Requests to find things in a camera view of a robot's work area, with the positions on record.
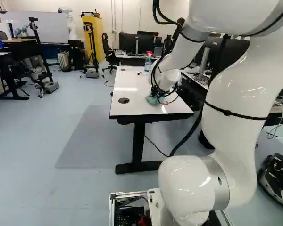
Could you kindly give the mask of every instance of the office chair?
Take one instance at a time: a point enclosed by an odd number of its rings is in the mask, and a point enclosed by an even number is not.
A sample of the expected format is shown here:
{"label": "office chair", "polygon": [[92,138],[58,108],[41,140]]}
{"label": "office chair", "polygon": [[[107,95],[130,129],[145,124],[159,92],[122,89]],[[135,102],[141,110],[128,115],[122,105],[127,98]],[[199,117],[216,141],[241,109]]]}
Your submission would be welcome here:
{"label": "office chair", "polygon": [[166,39],[164,40],[164,46],[165,46],[166,52],[169,52],[169,51],[170,51],[171,45],[172,45],[171,35],[168,34],[168,35],[166,36]]}
{"label": "office chair", "polygon": [[114,51],[110,48],[108,44],[108,36],[106,33],[102,34],[102,43],[103,43],[104,53],[106,54],[105,59],[109,62],[109,67],[103,68],[102,71],[104,72],[105,70],[110,69],[110,73],[112,73],[112,70],[117,68],[113,65],[118,64],[118,60],[115,57]]}
{"label": "office chair", "polygon": [[155,46],[161,46],[161,40],[162,40],[162,37],[155,36],[154,45]]}
{"label": "office chair", "polygon": [[8,40],[8,36],[5,34],[5,32],[0,31],[0,39],[1,40]]}

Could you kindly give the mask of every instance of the floor mat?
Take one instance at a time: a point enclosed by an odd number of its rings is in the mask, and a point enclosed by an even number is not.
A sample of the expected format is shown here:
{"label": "floor mat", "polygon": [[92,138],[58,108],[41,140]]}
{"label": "floor mat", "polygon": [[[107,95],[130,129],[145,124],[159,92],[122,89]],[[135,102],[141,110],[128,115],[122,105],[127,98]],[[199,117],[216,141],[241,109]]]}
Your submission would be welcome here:
{"label": "floor mat", "polygon": [[114,168],[132,158],[133,125],[109,120],[109,106],[91,105],[85,111],[56,168]]}

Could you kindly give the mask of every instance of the desk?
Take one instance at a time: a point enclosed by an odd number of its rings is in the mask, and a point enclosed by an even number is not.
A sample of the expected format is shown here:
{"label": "desk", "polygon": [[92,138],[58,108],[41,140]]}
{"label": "desk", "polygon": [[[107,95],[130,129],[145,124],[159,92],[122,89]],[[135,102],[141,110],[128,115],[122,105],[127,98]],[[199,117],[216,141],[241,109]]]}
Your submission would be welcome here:
{"label": "desk", "polygon": [[[28,100],[29,97],[21,97],[17,93],[17,84],[14,81],[14,78],[11,76],[8,64],[5,62],[6,57],[11,56],[11,53],[0,53],[0,75],[2,79],[6,81],[8,85],[8,91],[5,91],[0,94],[0,99],[7,99],[7,100]],[[8,93],[12,93],[12,97],[7,97]]]}
{"label": "desk", "polygon": [[[147,59],[146,55],[136,56],[136,55],[128,55],[126,52],[115,53],[115,57],[120,61],[122,65],[128,66],[144,66],[145,60]],[[158,57],[151,57],[152,61],[157,60]]]}
{"label": "desk", "polygon": [[208,90],[208,85],[203,85],[201,84],[198,80],[194,79],[193,75],[192,74],[188,74],[187,71],[185,70],[180,70],[180,72],[183,74],[184,78],[187,79],[190,78],[192,81],[194,81],[195,83],[197,83],[198,85],[200,85],[202,88],[203,88],[203,91],[204,92],[207,92]]}
{"label": "desk", "polygon": [[[208,85],[203,85],[199,81],[193,78],[191,74],[188,74],[186,70],[181,70],[183,77],[188,80],[190,78],[192,92],[198,97],[205,99],[208,91]],[[264,126],[272,126],[277,125],[280,122],[281,116],[283,112],[283,106],[273,106],[270,110],[269,116],[265,122]]]}
{"label": "desk", "polygon": [[13,43],[13,42],[26,42],[26,41],[36,41],[36,39],[9,39],[1,40],[3,43]]}
{"label": "desk", "polygon": [[[169,105],[150,105],[145,99],[150,92],[148,76],[137,74],[143,71],[144,67],[117,67],[109,118],[121,125],[133,123],[134,134],[132,162],[117,165],[116,174],[158,170],[162,161],[142,162],[146,123],[186,119],[194,114],[180,97]],[[176,97],[173,93],[166,101]],[[121,98],[128,98],[129,102],[122,104]]]}

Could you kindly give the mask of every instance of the blue cloth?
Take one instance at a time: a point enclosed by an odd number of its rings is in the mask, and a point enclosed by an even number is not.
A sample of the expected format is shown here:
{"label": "blue cloth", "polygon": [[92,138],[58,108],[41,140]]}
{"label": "blue cloth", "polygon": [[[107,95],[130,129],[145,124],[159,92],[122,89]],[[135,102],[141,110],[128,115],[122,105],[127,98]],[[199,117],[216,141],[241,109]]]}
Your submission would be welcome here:
{"label": "blue cloth", "polygon": [[150,95],[146,96],[146,100],[151,105],[160,105],[162,102],[164,102],[165,97],[157,98],[157,96],[152,96],[150,92]]}

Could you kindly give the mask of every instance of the desk grommet hole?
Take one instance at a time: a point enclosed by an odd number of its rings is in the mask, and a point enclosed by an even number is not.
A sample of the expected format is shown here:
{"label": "desk grommet hole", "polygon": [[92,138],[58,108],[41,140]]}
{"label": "desk grommet hole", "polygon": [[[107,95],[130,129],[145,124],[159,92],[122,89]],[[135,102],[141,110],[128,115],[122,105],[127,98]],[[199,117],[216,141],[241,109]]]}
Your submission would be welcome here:
{"label": "desk grommet hole", "polygon": [[119,98],[118,101],[121,104],[127,104],[127,103],[129,103],[130,100],[128,98],[123,97],[123,98]]}

